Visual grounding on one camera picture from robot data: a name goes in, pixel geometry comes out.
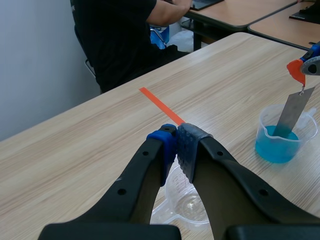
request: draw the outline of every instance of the person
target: person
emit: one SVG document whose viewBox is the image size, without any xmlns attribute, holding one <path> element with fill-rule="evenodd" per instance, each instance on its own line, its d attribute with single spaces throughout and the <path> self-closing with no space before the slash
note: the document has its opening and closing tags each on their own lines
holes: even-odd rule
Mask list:
<svg viewBox="0 0 320 240">
<path fill-rule="evenodd" d="M 159 49 L 150 26 L 168 26 L 190 9 L 192 0 L 70 0 L 75 28 L 105 93 L 185 56 L 172 45 Z"/>
</svg>

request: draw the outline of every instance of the orange tape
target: orange tape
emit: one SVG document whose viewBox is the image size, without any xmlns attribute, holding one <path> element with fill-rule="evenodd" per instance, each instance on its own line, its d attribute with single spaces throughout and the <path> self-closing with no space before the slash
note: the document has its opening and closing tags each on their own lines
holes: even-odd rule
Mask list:
<svg viewBox="0 0 320 240">
<path fill-rule="evenodd" d="M 162 112 L 164 112 L 169 118 L 172 119 L 178 126 L 185 123 L 174 111 L 167 107 L 162 101 L 160 101 L 155 95 L 148 89 L 142 87 L 139 89 L 151 102 L 153 102 Z"/>
</svg>

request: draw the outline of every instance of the measuring cup handle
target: measuring cup handle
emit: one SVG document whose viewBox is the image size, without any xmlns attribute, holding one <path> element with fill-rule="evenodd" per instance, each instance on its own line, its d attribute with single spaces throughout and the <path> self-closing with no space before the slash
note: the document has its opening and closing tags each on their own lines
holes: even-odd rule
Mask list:
<svg viewBox="0 0 320 240">
<path fill-rule="evenodd" d="M 152 211 L 150 223 L 169 224 L 177 217 L 178 215 L 171 210 L 169 206 L 169 201 L 166 199 L 163 203 L 161 203 L 156 209 Z"/>
</svg>

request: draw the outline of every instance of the clear plastic measuring cup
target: clear plastic measuring cup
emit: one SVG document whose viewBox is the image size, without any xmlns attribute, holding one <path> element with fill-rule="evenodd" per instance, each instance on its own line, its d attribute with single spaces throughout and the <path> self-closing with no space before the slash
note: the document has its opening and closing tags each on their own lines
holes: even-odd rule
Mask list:
<svg viewBox="0 0 320 240">
<path fill-rule="evenodd" d="M 169 224 L 180 219 L 191 230 L 209 227 L 205 206 L 179 166 L 169 174 L 164 192 L 165 201 L 152 211 L 151 224 Z"/>
<path fill-rule="evenodd" d="M 289 162 L 318 133 L 317 123 L 312 117 L 316 109 L 312 108 L 301 114 L 287 138 L 273 136 L 284 107 L 284 104 L 267 106 L 259 116 L 255 150 L 263 159 L 272 163 Z"/>
</svg>

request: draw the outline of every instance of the metal strip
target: metal strip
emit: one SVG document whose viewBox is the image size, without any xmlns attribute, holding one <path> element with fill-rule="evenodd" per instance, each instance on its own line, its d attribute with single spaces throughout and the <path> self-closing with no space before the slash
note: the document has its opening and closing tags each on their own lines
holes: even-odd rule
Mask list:
<svg viewBox="0 0 320 240">
<path fill-rule="evenodd" d="M 294 129 L 314 90 L 315 87 L 312 87 L 304 90 L 303 94 L 300 94 L 301 92 L 296 92 L 289 95 L 280 119 L 275 127 L 273 136 L 282 138 L 288 137 L 292 132 L 292 129 Z"/>
</svg>

